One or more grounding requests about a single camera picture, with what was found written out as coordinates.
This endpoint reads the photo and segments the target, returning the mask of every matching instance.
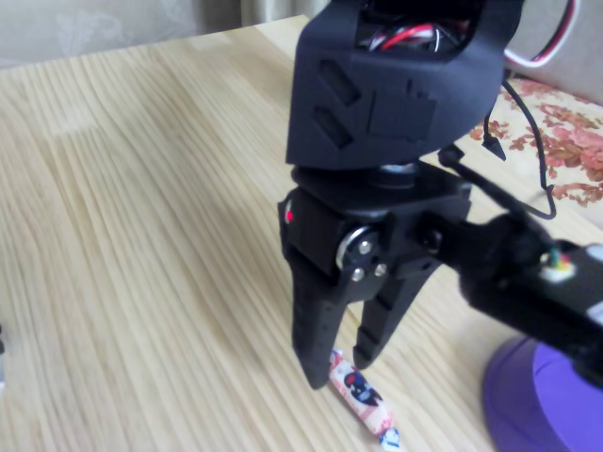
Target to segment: cable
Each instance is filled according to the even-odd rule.
[[[483,139],[486,140],[487,137],[490,137],[490,117],[492,116],[492,112],[494,111],[494,106],[492,105],[492,109],[488,112],[486,117],[483,119]]]
[[[383,43],[381,45],[380,49],[386,50],[386,49],[390,48],[392,45],[397,44],[398,42],[402,42],[403,40],[408,40],[409,38],[414,38],[418,34],[424,33],[427,31],[433,32],[433,26],[424,24],[424,25],[417,25],[417,26],[413,26],[411,28],[407,28],[403,31],[400,31],[394,37],[390,38],[385,43]]]
[[[540,226],[540,224],[530,220],[528,211],[526,209],[529,206],[526,206],[521,201],[518,201],[513,197],[513,195],[497,186],[494,182],[489,181],[478,172],[475,172],[471,168],[463,165],[461,163],[461,158],[463,158],[463,156],[463,151],[461,151],[455,145],[451,145],[443,148],[439,152],[438,159],[444,168],[454,170],[463,179],[470,182],[474,186],[478,186],[481,191],[492,199],[492,201],[503,209],[509,211],[509,214],[517,221],[529,225],[531,229],[539,235],[543,243],[545,243],[550,249],[555,250],[557,245],[550,234],[545,230],[545,228]]]
[[[567,38],[572,33],[576,22],[578,21],[581,0],[567,0],[567,7],[563,14],[562,20],[557,28],[557,31],[545,46],[532,60],[527,60],[511,49],[505,50],[505,57],[512,63],[523,66],[524,68],[534,69],[545,66],[563,47]]]
[[[435,49],[433,51],[437,52],[440,49],[440,30],[438,30],[437,28],[435,28],[435,36],[436,36]]]
[[[553,188],[555,186],[547,185],[546,172],[547,172],[548,168],[546,167],[545,145],[543,143],[543,137],[540,134],[540,129],[538,128],[538,124],[536,123],[536,120],[531,115],[530,110],[528,109],[528,107],[526,106],[524,101],[521,99],[521,97],[519,97],[519,94],[517,94],[517,91],[515,91],[513,89],[513,87],[509,83],[509,81],[504,80],[502,82],[502,86],[503,86],[503,88],[505,88],[507,90],[507,92],[509,92],[509,94],[511,94],[511,97],[513,97],[513,100],[517,103],[517,105],[519,105],[519,108],[521,108],[521,111],[523,112],[523,114],[526,116],[526,119],[530,123],[531,130],[534,134],[534,139],[536,140],[536,148],[538,149],[538,160],[540,161],[540,187],[546,193],[546,200],[548,201],[548,206],[550,208],[550,214],[545,214],[544,212],[534,209],[532,206],[527,205],[527,204],[523,204],[524,208],[528,212],[530,212],[531,214],[533,214],[534,216],[536,216],[538,218],[554,219],[557,216],[557,207],[555,206],[555,199],[553,198]]]

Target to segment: white curtain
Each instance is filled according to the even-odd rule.
[[[240,0],[244,25],[261,24],[304,14],[314,17],[331,0]]]
[[[241,26],[245,0],[0,0],[0,69]]]

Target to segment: floral fabric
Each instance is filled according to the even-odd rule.
[[[603,107],[531,80],[515,79],[512,84],[540,125],[556,201],[572,205],[603,228]],[[498,95],[489,128],[507,154],[505,164],[512,165],[538,190],[534,135],[519,106],[504,90]],[[460,144],[482,140],[480,124]]]

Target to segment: candy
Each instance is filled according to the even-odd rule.
[[[339,350],[333,350],[331,354],[330,379],[370,432],[380,437],[383,450],[399,451],[399,433],[393,427],[392,413],[379,393]]]

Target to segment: purple base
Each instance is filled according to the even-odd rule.
[[[530,339],[512,339],[494,355],[483,408],[500,452],[603,450],[603,392],[562,354]]]

